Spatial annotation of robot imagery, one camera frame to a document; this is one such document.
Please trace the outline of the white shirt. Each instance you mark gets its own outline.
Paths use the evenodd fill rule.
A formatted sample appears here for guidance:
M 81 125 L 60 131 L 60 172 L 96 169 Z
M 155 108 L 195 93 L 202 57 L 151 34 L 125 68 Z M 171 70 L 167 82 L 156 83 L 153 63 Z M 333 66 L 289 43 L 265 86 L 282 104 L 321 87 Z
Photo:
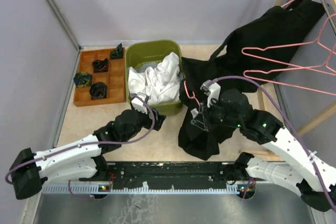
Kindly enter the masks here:
M 129 67 L 128 88 L 130 93 L 143 93 L 148 104 L 156 105 L 179 100 L 180 58 L 172 52 L 155 67 L 148 65 L 143 72 Z

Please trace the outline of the pink hanger of grey shirt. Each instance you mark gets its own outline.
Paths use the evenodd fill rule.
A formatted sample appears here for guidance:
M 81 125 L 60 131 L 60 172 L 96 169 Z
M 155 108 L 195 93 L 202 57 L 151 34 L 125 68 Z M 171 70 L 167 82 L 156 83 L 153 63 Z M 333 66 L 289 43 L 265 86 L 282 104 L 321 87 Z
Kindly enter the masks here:
M 247 70 L 255 81 L 335 96 L 335 49 L 301 50 L 293 61 L 270 70 Z

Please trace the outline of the pink hanger of white shirt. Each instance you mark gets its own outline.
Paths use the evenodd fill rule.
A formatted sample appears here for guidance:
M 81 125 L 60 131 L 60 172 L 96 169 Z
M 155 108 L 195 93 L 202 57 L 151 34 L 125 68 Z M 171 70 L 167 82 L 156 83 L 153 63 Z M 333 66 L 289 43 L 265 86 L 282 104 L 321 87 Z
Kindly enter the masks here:
M 326 18 L 326 20 L 323 23 L 323 26 L 321 27 L 321 29 L 318 33 L 317 38 L 315 38 L 312 41 L 294 43 L 294 44 L 286 44 L 286 45 L 279 45 L 279 46 L 269 46 L 269 47 L 266 47 L 266 48 L 259 48 L 259 47 L 244 47 L 244 48 L 242 48 L 241 53 L 244 56 L 252 57 L 252 58 L 255 58 L 255 59 L 260 59 L 260 60 L 263 60 L 263 61 L 269 61 L 269 62 L 281 65 L 281 68 L 270 68 L 267 71 L 266 70 L 257 70 L 257 69 L 245 70 L 243 72 L 244 77 L 250 78 L 250 79 L 253 79 L 253 80 L 266 81 L 265 78 L 257 77 L 255 74 L 260 73 L 260 74 L 263 74 L 263 75 L 270 75 L 271 73 L 279 73 L 279 72 L 284 72 L 284 71 L 295 71 L 295 70 L 310 70 L 310 71 L 315 71 L 315 72 L 319 72 L 319 73 L 322 73 L 322 74 L 335 76 L 335 69 L 333 69 L 329 66 L 329 61 L 330 61 L 331 57 L 333 55 L 335 55 L 335 45 L 333 46 L 333 48 L 329 48 L 329 47 L 325 46 L 323 43 L 320 42 L 320 38 L 322 36 L 323 30 L 324 30 L 326 24 L 329 21 L 331 21 L 333 19 L 333 17 L 335 17 L 335 14 L 329 15 Z M 281 60 L 266 58 L 266 57 L 262 57 L 262 56 L 259 56 L 259 55 L 249 53 L 250 51 L 255 51 L 255 50 L 256 51 L 262 51 L 262 52 L 271 50 L 272 52 L 275 52 L 275 51 L 280 52 L 281 56 L 288 56 L 289 53 L 287 51 L 285 51 L 285 49 L 290 49 L 290 50 L 299 49 L 299 47 L 301 47 L 301 46 L 310 45 L 310 44 L 317 44 L 329 53 L 328 57 L 325 59 L 325 61 L 322 62 L 319 65 L 301 66 L 301 65 L 292 64 L 290 62 L 290 60 L 288 62 L 287 61 L 281 61 Z

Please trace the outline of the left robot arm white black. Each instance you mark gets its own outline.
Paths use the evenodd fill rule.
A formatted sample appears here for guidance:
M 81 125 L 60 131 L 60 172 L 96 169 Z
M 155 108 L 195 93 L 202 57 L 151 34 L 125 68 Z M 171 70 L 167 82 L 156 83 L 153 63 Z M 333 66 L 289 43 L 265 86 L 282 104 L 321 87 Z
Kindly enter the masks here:
M 13 185 L 18 200 L 30 198 L 54 183 L 106 179 L 109 166 L 103 155 L 130 143 L 142 129 L 160 130 L 165 119 L 166 115 L 156 109 L 147 113 L 125 110 L 72 144 L 38 152 L 21 150 L 5 179 Z

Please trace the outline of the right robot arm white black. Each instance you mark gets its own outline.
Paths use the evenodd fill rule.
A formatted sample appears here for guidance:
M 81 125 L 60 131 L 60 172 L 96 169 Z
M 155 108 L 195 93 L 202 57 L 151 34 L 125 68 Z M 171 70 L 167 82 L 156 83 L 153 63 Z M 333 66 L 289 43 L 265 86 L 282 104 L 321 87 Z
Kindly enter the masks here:
M 335 168 L 311 151 L 268 111 L 253 109 L 247 97 L 236 89 L 220 93 L 213 84 L 203 87 L 207 100 L 193 113 L 191 123 L 206 132 L 225 127 L 239 129 L 247 139 L 277 154 L 285 161 L 275 165 L 253 154 L 242 153 L 235 162 L 235 175 L 267 180 L 298 195 L 321 212 L 335 208 Z

